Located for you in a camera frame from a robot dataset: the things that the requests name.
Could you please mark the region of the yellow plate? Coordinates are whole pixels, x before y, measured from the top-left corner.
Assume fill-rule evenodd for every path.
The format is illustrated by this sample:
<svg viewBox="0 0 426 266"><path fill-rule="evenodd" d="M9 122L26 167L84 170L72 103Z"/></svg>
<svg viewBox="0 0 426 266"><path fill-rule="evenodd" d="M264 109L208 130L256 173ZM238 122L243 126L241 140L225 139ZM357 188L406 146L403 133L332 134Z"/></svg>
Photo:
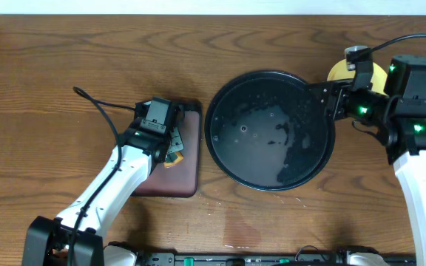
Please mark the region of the yellow plate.
<svg viewBox="0 0 426 266"><path fill-rule="evenodd" d="M342 79L352 79L356 74L355 70L348 70L346 60L343 59L336 63L328 73L327 81L337 81ZM386 95L384 92L385 83L388 74L381 66L373 63L373 76L371 78L372 91L381 95Z"/></svg>

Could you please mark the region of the orange green sponge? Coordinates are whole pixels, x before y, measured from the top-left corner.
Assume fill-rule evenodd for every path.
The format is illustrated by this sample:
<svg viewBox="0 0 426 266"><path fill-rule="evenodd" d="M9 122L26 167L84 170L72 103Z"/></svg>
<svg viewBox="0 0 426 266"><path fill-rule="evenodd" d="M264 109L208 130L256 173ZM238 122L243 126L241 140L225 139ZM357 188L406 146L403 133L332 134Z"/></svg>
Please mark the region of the orange green sponge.
<svg viewBox="0 0 426 266"><path fill-rule="evenodd" d="M182 160L183 160L182 153L180 151L175 151L175 152L167 154L163 165L165 168L171 168L173 166L176 166Z"/></svg>

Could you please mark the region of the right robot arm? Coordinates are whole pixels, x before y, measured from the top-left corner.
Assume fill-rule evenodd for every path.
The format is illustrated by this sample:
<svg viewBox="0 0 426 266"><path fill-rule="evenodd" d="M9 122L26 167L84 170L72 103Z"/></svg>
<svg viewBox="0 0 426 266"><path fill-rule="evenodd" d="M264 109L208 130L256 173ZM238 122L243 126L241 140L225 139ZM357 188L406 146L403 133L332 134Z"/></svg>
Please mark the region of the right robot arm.
<svg viewBox="0 0 426 266"><path fill-rule="evenodd" d="M352 79L309 84L332 120L352 117L377 129L401 185L413 234L416 263L426 265L426 58L392 58L384 92L371 90L373 62L356 64Z"/></svg>

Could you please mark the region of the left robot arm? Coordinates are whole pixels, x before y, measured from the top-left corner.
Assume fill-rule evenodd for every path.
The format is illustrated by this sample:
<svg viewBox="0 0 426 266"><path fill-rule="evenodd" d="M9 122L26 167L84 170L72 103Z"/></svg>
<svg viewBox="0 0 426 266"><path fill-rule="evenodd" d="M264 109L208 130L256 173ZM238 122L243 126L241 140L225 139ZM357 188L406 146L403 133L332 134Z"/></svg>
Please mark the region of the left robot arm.
<svg viewBox="0 0 426 266"><path fill-rule="evenodd" d="M27 230L23 265L135 265L136 252L104 245L134 190L170 154L182 103L162 98L138 103L106 165L87 189L56 218L38 216Z"/></svg>

